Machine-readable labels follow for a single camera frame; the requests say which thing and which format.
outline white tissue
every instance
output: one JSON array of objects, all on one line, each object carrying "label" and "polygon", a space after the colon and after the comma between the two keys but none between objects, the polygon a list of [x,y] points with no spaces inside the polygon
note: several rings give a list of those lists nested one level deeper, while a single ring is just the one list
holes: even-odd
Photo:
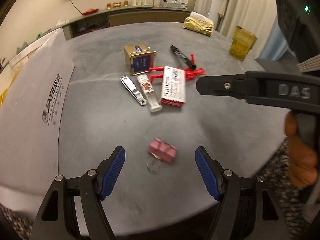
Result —
[{"label": "white tissue", "polygon": [[205,22],[213,23],[212,20],[210,20],[207,17],[205,17],[205,16],[203,16],[203,15],[201,15],[199,13],[196,13],[196,12],[191,12],[190,17],[198,19],[198,20],[203,20]]}]

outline gray tabletop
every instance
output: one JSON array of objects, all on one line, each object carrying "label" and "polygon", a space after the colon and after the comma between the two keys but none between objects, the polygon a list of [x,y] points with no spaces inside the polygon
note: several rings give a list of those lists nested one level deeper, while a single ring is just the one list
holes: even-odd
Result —
[{"label": "gray tabletop", "polygon": [[[126,160],[113,193],[103,202],[116,235],[151,230],[197,214],[215,203],[197,169],[194,154],[204,146],[212,158],[239,176],[252,176],[284,139],[286,109],[248,105],[229,97],[200,96],[196,80],[186,83],[182,108],[163,106],[159,113],[141,107],[120,82],[128,75],[125,45],[143,42],[157,51],[155,66],[179,67],[170,52],[175,45],[194,53],[208,75],[262,70],[250,58],[240,62],[228,49],[231,41],[219,33],[207,37],[181,23],[141,23],[96,31],[68,41],[75,69],[63,106],[59,134],[59,172],[81,176],[110,156],[117,145]],[[160,95],[162,80],[154,81]],[[154,137],[178,148],[172,164],[158,175],[149,173],[147,153]],[[81,205],[79,225],[86,231]]]}]

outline yellow plastic cup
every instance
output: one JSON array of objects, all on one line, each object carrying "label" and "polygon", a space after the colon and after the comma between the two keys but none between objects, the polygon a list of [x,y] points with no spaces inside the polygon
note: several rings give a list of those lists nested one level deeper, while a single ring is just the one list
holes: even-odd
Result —
[{"label": "yellow plastic cup", "polygon": [[251,32],[237,26],[233,33],[230,54],[238,60],[244,60],[256,43],[257,37]]}]

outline white and red box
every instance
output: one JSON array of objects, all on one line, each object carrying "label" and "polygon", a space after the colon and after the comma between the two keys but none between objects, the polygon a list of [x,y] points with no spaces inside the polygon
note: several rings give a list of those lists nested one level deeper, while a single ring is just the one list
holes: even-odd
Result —
[{"label": "white and red box", "polygon": [[181,107],[186,102],[186,74],[182,69],[164,67],[161,103]]}]

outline human hand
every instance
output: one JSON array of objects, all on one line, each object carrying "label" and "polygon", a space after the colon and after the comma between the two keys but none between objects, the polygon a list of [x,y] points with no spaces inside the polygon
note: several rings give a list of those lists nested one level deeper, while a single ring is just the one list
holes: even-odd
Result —
[{"label": "human hand", "polygon": [[289,179],[298,188],[314,184],[318,178],[318,157],[314,149],[303,143],[297,134],[297,123],[290,112],[285,119],[285,134],[289,147]]}]

